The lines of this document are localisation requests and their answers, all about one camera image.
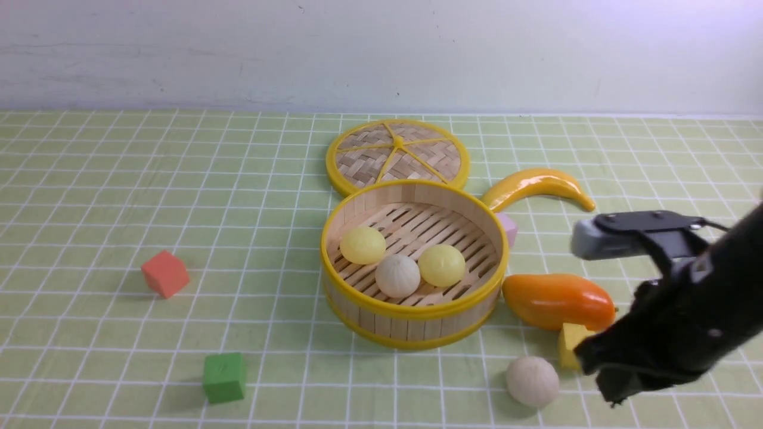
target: yellow bun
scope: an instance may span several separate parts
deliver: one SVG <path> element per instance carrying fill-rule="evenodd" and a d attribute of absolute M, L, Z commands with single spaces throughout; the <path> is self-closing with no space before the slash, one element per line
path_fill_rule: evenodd
<path fill-rule="evenodd" d="M 387 242 L 382 233 L 372 227 L 355 227 L 342 236 L 339 250 L 351 263 L 368 265 L 384 258 Z"/>
<path fill-rule="evenodd" d="M 421 278 L 432 286 L 447 288 L 464 278 L 466 261 L 453 246 L 435 244 L 419 256 Z"/>

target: red cube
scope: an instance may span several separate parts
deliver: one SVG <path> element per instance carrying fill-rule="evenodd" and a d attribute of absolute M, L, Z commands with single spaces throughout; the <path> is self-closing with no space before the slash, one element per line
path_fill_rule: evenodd
<path fill-rule="evenodd" d="M 162 250 L 141 267 L 148 287 L 163 298 L 169 298 L 183 289 L 191 279 L 183 261 Z"/>

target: toy banana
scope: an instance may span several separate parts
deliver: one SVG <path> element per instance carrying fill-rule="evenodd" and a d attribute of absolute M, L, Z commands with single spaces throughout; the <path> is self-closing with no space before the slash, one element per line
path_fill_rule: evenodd
<path fill-rule="evenodd" d="M 596 208 L 574 177 L 557 169 L 524 169 L 502 179 L 480 198 L 492 211 L 533 195 L 554 195 L 576 201 L 585 211 Z"/>

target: bamboo steamer lid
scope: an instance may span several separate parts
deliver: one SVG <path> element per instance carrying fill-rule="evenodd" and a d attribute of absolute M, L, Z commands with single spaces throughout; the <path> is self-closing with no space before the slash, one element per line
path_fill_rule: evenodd
<path fill-rule="evenodd" d="M 385 119 L 344 132 L 331 144 L 326 168 L 343 196 L 380 182 L 419 179 L 461 189 L 468 152 L 448 131 L 426 122 Z"/>

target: orange mango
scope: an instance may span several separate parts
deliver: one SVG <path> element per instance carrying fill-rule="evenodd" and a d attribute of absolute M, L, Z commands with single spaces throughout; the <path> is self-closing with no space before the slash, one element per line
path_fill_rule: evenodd
<path fill-rule="evenodd" d="M 615 321 L 607 291 L 574 274 L 515 274 L 506 277 L 501 291 L 519 319 L 541 329 L 560 331 L 569 323 L 598 332 Z"/>

